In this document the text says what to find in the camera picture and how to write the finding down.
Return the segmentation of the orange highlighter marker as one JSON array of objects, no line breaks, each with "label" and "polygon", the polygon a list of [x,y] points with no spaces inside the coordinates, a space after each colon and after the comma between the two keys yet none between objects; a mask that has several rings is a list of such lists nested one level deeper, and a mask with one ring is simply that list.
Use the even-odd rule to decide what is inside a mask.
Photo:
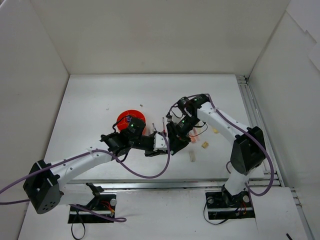
[{"label": "orange highlighter marker", "polygon": [[195,144],[196,142],[199,142],[199,136],[197,132],[197,128],[193,128],[189,133],[188,133],[191,143]]}]

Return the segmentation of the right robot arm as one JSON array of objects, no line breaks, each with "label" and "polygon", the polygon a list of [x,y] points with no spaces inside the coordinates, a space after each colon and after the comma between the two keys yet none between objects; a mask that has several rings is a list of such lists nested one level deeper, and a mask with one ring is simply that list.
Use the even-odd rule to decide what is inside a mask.
[{"label": "right robot arm", "polygon": [[267,157],[263,131],[223,114],[206,93],[184,96],[173,108],[179,109],[182,116],[178,122],[173,122],[174,113],[169,110],[166,115],[171,154],[174,155],[189,144],[191,139],[188,134],[199,122],[215,128],[232,146],[230,163],[233,170],[221,188],[221,200],[225,205],[233,206],[248,189],[251,172]]}]

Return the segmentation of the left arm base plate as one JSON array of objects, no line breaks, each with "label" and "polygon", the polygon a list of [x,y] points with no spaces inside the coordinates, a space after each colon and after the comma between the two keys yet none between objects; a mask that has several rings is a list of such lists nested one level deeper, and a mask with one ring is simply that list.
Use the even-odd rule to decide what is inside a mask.
[{"label": "left arm base plate", "polygon": [[[91,195],[93,196],[90,201],[81,205],[81,207],[91,210],[99,215],[103,215],[110,219],[115,218],[117,195],[115,193],[103,193],[103,188],[101,186],[95,186],[92,183],[86,183],[86,187],[89,187]],[[68,224],[102,224],[102,223],[113,223],[113,220],[104,219],[98,217],[89,212],[77,209],[75,207],[70,207]]]}]

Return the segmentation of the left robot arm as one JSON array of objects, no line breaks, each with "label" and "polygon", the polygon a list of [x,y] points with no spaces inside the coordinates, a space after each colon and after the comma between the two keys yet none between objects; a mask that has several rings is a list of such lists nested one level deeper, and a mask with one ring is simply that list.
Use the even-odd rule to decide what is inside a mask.
[{"label": "left robot arm", "polygon": [[142,120],[133,117],[125,129],[101,135],[99,143],[88,147],[84,153],[60,162],[39,160],[34,163],[23,189],[35,211],[45,214],[58,205],[80,205],[94,210],[100,204],[103,189],[89,182],[68,187],[71,180],[96,166],[111,161],[121,163],[119,157],[127,157],[131,149],[143,150],[148,157],[170,154],[167,135],[157,131],[143,135],[145,126]]}]

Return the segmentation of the clear glue bottle blue cap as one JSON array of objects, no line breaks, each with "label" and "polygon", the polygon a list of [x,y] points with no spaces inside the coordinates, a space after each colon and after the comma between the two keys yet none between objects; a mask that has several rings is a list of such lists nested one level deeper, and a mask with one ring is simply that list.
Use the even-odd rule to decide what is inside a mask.
[{"label": "clear glue bottle blue cap", "polygon": [[127,120],[127,122],[129,123],[130,121],[131,121],[131,116],[130,115],[128,115],[127,117],[126,117],[126,120]]}]

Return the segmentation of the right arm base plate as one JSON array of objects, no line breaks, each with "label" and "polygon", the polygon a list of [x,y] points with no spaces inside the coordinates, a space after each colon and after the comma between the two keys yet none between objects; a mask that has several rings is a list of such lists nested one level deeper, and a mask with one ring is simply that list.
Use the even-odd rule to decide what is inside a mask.
[{"label": "right arm base plate", "polygon": [[205,193],[204,216],[207,220],[223,224],[228,220],[254,219],[256,217],[249,192],[244,190],[231,198],[222,191]]}]

